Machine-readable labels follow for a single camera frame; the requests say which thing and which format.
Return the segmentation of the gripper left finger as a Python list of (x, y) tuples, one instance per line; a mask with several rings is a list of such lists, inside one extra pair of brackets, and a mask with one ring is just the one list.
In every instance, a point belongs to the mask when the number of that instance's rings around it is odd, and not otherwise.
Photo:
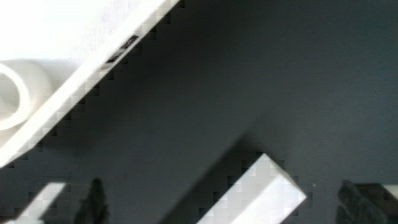
[(111, 224), (111, 212), (102, 179), (91, 182), (88, 197), (81, 201), (75, 224)]

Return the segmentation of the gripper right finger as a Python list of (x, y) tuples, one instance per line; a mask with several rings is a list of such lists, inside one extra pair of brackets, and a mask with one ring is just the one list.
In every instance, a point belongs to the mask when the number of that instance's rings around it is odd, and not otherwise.
[(345, 180), (338, 198), (337, 224), (398, 224), (398, 184)]

